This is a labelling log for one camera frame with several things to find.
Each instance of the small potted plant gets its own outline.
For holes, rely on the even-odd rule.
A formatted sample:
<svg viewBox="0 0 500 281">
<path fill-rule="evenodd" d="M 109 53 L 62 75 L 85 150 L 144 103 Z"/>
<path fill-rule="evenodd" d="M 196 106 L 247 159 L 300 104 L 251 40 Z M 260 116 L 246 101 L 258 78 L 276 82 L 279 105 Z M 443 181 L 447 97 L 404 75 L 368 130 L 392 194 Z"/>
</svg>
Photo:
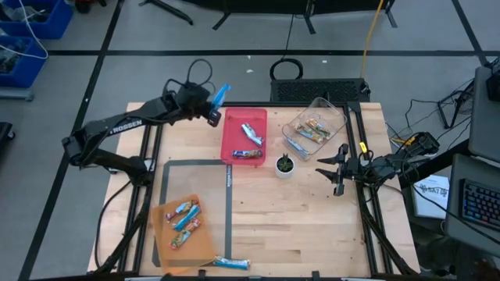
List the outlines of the small potted plant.
<svg viewBox="0 0 500 281">
<path fill-rule="evenodd" d="M 276 175 L 280 179 L 287 179 L 291 177 L 294 172 L 295 162 L 292 158 L 289 158 L 287 154 L 279 157 L 276 160 Z"/>
</svg>

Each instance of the white pot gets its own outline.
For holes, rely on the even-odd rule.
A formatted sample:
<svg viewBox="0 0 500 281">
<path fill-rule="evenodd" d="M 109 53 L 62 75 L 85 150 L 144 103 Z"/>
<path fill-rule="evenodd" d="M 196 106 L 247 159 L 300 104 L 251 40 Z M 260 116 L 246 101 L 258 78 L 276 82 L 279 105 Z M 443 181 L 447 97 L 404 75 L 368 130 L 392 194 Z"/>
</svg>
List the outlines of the white pot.
<svg viewBox="0 0 500 281">
<path fill-rule="evenodd" d="M 279 157 L 278 159 L 276 159 L 276 164 L 274 165 L 274 169 L 276 170 L 276 176 L 278 176 L 280 179 L 287 179 L 289 177 L 291 177 L 291 175 L 294 174 L 294 171 L 295 171 L 295 161 L 294 159 L 292 159 L 291 157 L 288 157 L 288 159 L 291 160 L 291 163 L 294 165 L 290 171 L 288 171 L 287 173 L 283 173 L 281 172 L 279 169 L 278 169 L 278 160 L 280 160 L 281 158 L 283 157 Z"/>
</svg>

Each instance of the blue candy wrapper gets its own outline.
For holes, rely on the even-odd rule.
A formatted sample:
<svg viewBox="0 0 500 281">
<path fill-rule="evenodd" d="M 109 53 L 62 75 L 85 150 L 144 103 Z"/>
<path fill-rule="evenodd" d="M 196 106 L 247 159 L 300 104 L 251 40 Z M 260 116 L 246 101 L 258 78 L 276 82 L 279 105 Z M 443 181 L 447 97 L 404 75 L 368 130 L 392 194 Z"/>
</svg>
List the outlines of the blue candy wrapper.
<svg viewBox="0 0 500 281">
<path fill-rule="evenodd" d="M 221 256 L 216 256 L 215 260 L 213 260 L 213 264 L 217 266 L 227 267 L 230 269 L 248 270 L 250 268 L 250 260 L 227 259 Z"/>
<path fill-rule="evenodd" d="M 189 210 L 189 213 L 183 217 L 178 223 L 173 224 L 173 229 L 175 231 L 181 231 L 184 226 L 190 222 L 196 215 L 198 215 L 202 210 L 198 205 L 194 205 L 191 207 L 191 210 Z"/>
</svg>

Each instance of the metal bracket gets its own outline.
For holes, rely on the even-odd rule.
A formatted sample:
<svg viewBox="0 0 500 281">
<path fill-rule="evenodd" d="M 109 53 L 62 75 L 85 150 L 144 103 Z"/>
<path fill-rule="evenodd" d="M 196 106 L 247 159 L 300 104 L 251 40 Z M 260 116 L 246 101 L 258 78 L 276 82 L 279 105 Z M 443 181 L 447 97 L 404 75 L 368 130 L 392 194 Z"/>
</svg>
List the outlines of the metal bracket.
<svg viewBox="0 0 500 281">
<path fill-rule="evenodd" d="M 206 270 L 200 269 L 198 270 L 198 281 L 206 280 Z"/>
<path fill-rule="evenodd" d="M 319 271 L 313 271 L 312 272 L 312 281 L 320 281 L 320 272 Z"/>
</svg>

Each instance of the yellow cable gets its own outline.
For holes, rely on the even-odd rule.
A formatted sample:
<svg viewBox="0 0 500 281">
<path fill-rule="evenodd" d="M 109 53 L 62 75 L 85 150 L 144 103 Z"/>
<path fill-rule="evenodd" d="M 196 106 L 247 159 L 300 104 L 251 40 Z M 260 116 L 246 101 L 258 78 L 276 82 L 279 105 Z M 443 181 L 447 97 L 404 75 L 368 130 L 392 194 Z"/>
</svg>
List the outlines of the yellow cable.
<svg viewBox="0 0 500 281">
<path fill-rule="evenodd" d="M 375 13 L 372 26 L 370 27 L 370 31 L 368 32 L 368 37 L 366 38 L 365 51 L 362 53 L 361 78 L 365 78 L 366 53 L 368 52 L 368 47 L 370 46 L 370 38 L 372 37 L 373 29 L 375 28 L 375 23 L 377 23 L 378 14 L 380 12 L 380 9 L 382 9 L 382 3 L 384 3 L 384 0 L 380 0 L 380 3 L 378 3 L 377 12 Z"/>
</svg>

